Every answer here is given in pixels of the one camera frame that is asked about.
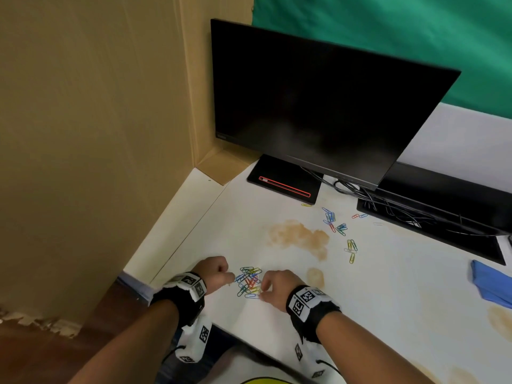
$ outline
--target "black wristband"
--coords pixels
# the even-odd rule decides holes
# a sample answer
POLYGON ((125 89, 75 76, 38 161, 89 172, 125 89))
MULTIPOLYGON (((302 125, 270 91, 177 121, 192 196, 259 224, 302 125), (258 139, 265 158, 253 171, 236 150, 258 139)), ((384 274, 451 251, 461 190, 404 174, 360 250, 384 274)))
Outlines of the black wristband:
POLYGON ((340 311, 339 306, 318 288, 301 285, 292 290, 286 299, 286 311, 301 340, 320 343, 317 327, 324 316, 340 311))
POLYGON ((186 282, 191 285, 191 288, 194 288, 196 294, 199 293, 197 296, 200 296, 200 298, 197 301, 194 301, 189 290, 184 290, 178 286, 166 287, 168 284, 175 284, 173 281, 176 279, 179 281, 185 279, 186 274, 179 274, 173 277, 170 282, 164 284, 164 287, 155 295, 153 295, 153 299, 150 303, 150 305, 152 305, 153 303, 164 299, 173 302, 176 305, 180 316, 178 321, 178 328, 182 328, 183 326, 191 326, 204 308, 204 294, 206 293, 206 288, 204 288, 204 291, 201 292, 203 289, 201 283, 205 287, 206 284, 204 284, 204 281, 195 272, 187 273, 197 277, 193 283, 186 282))

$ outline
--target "person's left arm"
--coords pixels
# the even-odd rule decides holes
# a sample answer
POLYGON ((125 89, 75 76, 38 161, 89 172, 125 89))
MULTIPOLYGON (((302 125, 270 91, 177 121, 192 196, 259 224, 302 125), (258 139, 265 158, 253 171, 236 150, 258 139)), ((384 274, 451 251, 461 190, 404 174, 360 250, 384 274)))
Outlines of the person's left arm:
MULTIPOLYGON (((217 256, 201 260, 192 271, 202 278, 208 295, 234 281, 234 274, 227 270, 226 258, 217 256)), ((90 359, 69 384, 153 383, 178 321, 173 302, 154 303, 90 359)))

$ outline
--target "wrist strap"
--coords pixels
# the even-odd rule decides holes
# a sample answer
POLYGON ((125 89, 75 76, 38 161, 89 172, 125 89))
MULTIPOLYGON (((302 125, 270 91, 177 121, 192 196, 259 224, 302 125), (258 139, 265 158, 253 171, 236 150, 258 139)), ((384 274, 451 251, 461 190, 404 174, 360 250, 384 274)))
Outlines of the wrist strap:
POLYGON ((204 308, 206 284, 195 272, 184 272, 174 276, 162 289, 153 295, 151 305, 163 299, 170 300, 179 312, 178 328, 191 326, 204 308))
POLYGON ((286 311, 298 335, 310 342, 320 343, 317 326, 324 316, 340 311, 339 305, 322 290, 307 285, 293 289, 286 300, 286 311))

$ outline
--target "hand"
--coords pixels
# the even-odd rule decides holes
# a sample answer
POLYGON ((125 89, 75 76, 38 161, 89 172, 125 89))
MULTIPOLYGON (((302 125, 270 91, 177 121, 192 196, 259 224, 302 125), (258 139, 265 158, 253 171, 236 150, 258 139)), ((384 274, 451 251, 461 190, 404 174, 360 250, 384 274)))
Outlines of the hand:
POLYGON ((192 271, 201 276, 206 284, 206 295, 208 295, 234 282, 234 273, 227 272, 228 267, 224 256, 214 256, 198 262, 192 271))
POLYGON ((276 309, 286 312, 286 300, 295 287, 305 284, 292 271, 267 271, 261 282, 259 298, 276 309))

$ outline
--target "forearm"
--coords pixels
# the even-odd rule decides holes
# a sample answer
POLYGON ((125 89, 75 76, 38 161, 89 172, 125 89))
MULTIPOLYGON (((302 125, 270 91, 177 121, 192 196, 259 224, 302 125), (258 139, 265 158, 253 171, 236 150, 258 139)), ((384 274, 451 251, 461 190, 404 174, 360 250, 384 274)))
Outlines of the forearm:
POLYGON ((318 339, 347 384, 433 384, 425 375, 340 312, 318 324, 318 339))
POLYGON ((70 384, 153 383, 178 320, 178 310, 171 301, 151 305, 87 362, 70 384))

